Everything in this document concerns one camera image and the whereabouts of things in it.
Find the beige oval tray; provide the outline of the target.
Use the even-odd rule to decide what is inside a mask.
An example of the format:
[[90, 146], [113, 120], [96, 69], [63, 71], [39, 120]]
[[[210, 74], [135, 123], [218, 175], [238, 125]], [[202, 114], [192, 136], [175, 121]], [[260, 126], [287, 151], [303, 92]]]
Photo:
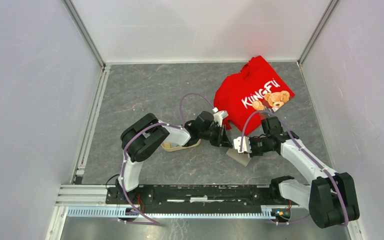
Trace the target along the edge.
[[163, 142], [163, 143], [161, 143], [160, 146], [166, 152], [176, 152], [176, 151], [180, 151], [180, 150], [194, 148], [194, 147], [198, 146], [200, 143], [201, 143], [201, 140], [199, 139], [196, 143], [189, 145], [189, 146], [175, 145], [174, 143], [170, 143], [170, 142]]

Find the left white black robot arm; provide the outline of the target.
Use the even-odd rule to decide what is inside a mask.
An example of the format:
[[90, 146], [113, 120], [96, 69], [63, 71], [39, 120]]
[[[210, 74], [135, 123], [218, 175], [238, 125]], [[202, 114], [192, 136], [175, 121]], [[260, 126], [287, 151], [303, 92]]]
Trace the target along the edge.
[[214, 147], [232, 148], [223, 120], [228, 112], [214, 108], [212, 112], [203, 111], [195, 119], [183, 126], [170, 124], [148, 113], [120, 136], [123, 150], [123, 164], [117, 179], [118, 197], [125, 204], [137, 198], [139, 175], [143, 162], [163, 143], [175, 147], [192, 147], [201, 140], [209, 141]]

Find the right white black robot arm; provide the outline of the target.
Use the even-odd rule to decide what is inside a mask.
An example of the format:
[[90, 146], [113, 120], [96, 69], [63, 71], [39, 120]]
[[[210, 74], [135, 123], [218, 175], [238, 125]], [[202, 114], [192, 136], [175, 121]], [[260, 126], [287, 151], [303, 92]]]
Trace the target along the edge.
[[254, 157], [276, 152], [308, 183], [300, 183], [289, 175], [272, 179], [268, 196], [273, 203], [282, 204], [289, 200], [298, 204], [308, 210], [313, 222], [321, 229], [347, 226], [360, 218], [355, 182], [349, 173], [339, 173], [324, 164], [293, 131], [284, 130], [277, 117], [268, 117], [261, 125], [262, 136], [242, 138], [247, 153]]

